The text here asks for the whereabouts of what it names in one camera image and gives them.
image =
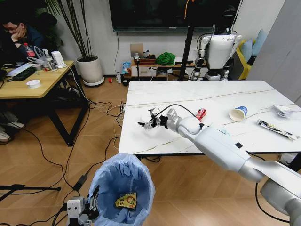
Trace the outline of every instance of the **television screen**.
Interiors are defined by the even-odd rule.
[[[185,32],[187,0],[109,0],[113,30],[116,32]],[[196,0],[190,16],[195,31],[209,32],[227,7],[236,11],[240,0]]]

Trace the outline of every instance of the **glasses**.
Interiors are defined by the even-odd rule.
[[[20,26],[20,23],[18,23],[16,25],[17,25],[16,28],[3,28],[3,30],[7,33],[14,32]]]

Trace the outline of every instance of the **white wall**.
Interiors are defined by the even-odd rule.
[[[234,29],[247,38],[256,37],[261,28],[268,32],[283,2],[284,0],[244,0]],[[114,60],[117,51],[117,36],[112,30],[109,1],[86,1],[86,15],[92,50],[101,59],[103,74],[116,74]],[[64,19],[61,17],[58,20],[58,34],[64,42],[59,50],[62,52],[64,59],[74,60],[80,56],[80,52]],[[191,52],[196,49],[197,37],[198,34],[195,33],[191,44]],[[181,57],[184,51],[185,38],[186,33],[119,33],[116,70],[121,70],[122,62],[129,61],[130,43],[143,43],[144,50],[149,50],[156,56],[164,52],[171,52]]]
[[[234,30],[244,39],[257,37],[260,29],[269,32],[285,0],[244,0]]]
[[[300,0],[287,0],[247,78],[266,81],[299,106],[301,106],[300,21]]]

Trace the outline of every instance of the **trash can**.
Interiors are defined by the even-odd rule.
[[[151,211],[155,186],[151,174],[136,156],[119,153],[103,163],[94,175],[89,197],[99,185],[97,198],[99,217],[95,226],[141,226]],[[122,195],[136,192],[134,210],[118,208],[115,201]]]

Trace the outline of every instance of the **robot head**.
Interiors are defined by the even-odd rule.
[[[226,5],[220,13],[216,21],[215,34],[228,34],[227,28],[230,30],[234,17],[236,15],[236,9],[232,5]]]

